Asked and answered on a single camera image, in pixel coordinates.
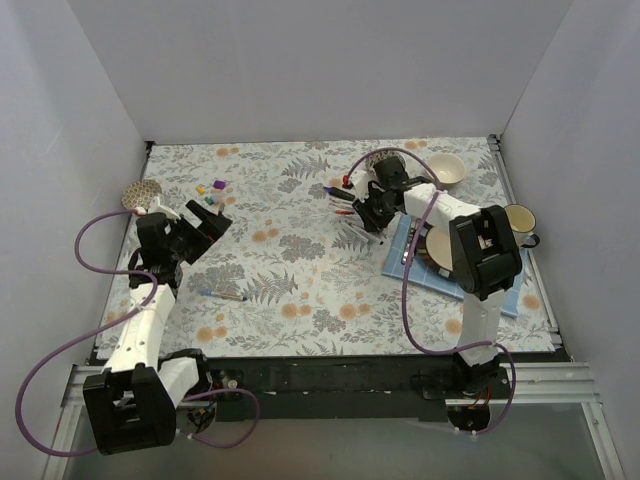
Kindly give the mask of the purple black highlighter pen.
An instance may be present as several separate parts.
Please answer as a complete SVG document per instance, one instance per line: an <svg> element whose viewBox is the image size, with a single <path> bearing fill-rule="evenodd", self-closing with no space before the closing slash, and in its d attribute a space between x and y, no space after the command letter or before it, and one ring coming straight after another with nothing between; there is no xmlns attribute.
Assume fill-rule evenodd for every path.
<svg viewBox="0 0 640 480"><path fill-rule="evenodd" d="M338 187L324 186L323 189L331 197L347 202L353 202L355 200L355 196L353 194Z"/></svg>

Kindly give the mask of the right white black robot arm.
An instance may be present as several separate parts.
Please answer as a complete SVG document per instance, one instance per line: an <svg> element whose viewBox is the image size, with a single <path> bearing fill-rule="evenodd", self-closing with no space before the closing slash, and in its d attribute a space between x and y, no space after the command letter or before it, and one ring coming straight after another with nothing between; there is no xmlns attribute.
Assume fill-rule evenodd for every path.
<svg viewBox="0 0 640 480"><path fill-rule="evenodd" d="M454 279L464 292L462 330L452 359L452 386L464 397L475 397L499 370L507 350L497 342L504 299L522 270L519 247L503 207L481 208L456 199L432 168L411 177L402 149L392 147L373 166L354 164L343 185L354 196L353 208L366 231L381 232L398 213L429 225L449 240Z"/></svg>

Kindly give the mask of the blue marker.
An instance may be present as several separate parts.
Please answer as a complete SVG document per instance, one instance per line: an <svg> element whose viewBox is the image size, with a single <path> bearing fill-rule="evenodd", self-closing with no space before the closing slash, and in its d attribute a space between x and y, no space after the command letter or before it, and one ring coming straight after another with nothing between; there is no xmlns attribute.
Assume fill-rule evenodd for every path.
<svg viewBox="0 0 640 480"><path fill-rule="evenodd" d="M244 295L233 294L228 292L218 292L210 289L199 290L198 293L203 297L216 298L221 300L230 300L237 302L246 302L248 298Z"/></svg>

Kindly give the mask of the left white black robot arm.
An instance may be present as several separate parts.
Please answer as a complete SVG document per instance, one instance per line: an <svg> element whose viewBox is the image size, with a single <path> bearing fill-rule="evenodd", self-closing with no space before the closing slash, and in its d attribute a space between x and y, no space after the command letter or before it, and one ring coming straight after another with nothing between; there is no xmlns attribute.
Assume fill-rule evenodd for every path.
<svg viewBox="0 0 640 480"><path fill-rule="evenodd" d="M148 208L136 221L139 246L127 266L131 317L102 371L83 385L85 407L103 455L171 444L182 399L200 400L212 390L213 377L201 350L160 354L182 264L194 264L232 224L195 201L186 207L199 225L161 205Z"/></svg>

